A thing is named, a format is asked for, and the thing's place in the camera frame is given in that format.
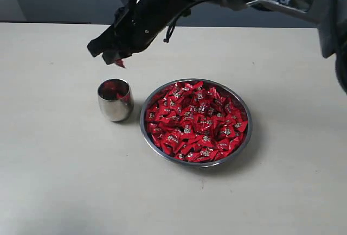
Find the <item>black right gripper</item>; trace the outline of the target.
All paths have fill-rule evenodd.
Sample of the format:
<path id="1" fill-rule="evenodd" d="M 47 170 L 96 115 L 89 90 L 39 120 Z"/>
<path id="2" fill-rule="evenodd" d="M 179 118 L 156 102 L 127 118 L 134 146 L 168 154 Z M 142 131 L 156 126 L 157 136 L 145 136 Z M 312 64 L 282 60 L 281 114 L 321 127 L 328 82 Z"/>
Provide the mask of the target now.
<path id="1" fill-rule="evenodd" d="M 91 40 L 92 57 L 102 54 L 107 65 L 121 56 L 144 51 L 166 25 L 193 0 L 126 0 L 115 13 L 114 23 Z"/>

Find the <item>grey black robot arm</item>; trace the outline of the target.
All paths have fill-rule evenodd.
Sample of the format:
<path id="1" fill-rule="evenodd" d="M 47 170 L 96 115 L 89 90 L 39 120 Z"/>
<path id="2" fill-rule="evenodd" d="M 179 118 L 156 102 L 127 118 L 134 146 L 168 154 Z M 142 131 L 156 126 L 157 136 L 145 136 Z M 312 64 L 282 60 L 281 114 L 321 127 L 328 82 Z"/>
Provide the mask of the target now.
<path id="1" fill-rule="evenodd" d="M 324 58 L 336 56 L 335 71 L 346 89 L 346 0 L 121 0 L 114 22 L 87 49 L 108 65 L 144 51 L 166 30 L 169 42 L 177 21 L 194 6 L 209 2 L 235 11 L 251 7 L 275 11 L 314 24 Z"/>

